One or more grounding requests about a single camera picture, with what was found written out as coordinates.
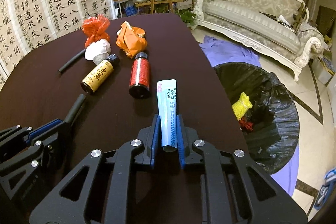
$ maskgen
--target yellow label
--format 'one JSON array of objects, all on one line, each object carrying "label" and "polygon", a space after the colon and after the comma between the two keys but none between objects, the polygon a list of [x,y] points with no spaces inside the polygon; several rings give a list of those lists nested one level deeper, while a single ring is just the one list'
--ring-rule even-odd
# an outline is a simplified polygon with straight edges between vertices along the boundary
[{"label": "yellow label", "polygon": [[83,79],[82,82],[87,84],[92,91],[95,92],[112,72],[113,66],[111,63],[107,60],[103,60]]}]

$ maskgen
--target bottle with red label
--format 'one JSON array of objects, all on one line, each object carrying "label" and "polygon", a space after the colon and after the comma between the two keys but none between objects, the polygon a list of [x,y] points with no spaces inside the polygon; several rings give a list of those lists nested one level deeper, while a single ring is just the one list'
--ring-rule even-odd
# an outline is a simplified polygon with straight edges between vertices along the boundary
[{"label": "bottle with red label", "polygon": [[150,65],[148,55],[139,52],[135,56],[132,66],[131,80],[129,82],[129,93],[136,99],[143,99],[150,96]]}]

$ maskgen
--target sofa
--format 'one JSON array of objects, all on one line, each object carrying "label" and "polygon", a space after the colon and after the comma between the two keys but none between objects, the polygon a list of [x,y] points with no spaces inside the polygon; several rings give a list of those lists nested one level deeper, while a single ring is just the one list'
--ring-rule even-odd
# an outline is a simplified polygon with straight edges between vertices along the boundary
[{"label": "sofa", "polygon": [[194,0],[195,29],[204,26],[218,31],[270,56],[294,72],[294,80],[314,55],[321,55],[324,39],[307,22],[309,11],[296,32],[262,14],[282,15],[291,25],[303,0]]}]

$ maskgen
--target bottle with yellow label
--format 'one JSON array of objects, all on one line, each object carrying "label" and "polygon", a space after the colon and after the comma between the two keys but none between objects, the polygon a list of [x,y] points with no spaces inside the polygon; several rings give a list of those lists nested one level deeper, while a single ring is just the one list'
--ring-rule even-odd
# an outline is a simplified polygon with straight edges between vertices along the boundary
[{"label": "bottle with yellow label", "polygon": [[111,54],[106,60],[101,61],[92,72],[90,72],[81,82],[81,87],[87,93],[93,94],[105,79],[113,72],[113,66],[120,62],[116,54]]}]

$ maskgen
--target black bottle cap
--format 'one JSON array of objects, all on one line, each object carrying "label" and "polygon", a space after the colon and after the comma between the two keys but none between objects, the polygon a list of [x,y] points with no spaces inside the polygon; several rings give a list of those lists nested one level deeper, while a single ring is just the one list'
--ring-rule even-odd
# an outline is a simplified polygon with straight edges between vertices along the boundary
[{"label": "black bottle cap", "polygon": [[120,62],[119,57],[116,54],[111,54],[107,60],[113,65],[113,66],[117,66]]},{"label": "black bottle cap", "polygon": [[145,52],[139,52],[136,56],[135,56],[135,59],[137,59],[137,58],[145,58],[145,59],[148,59],[148,55],[147,55],[147,53],[145,53]]}]

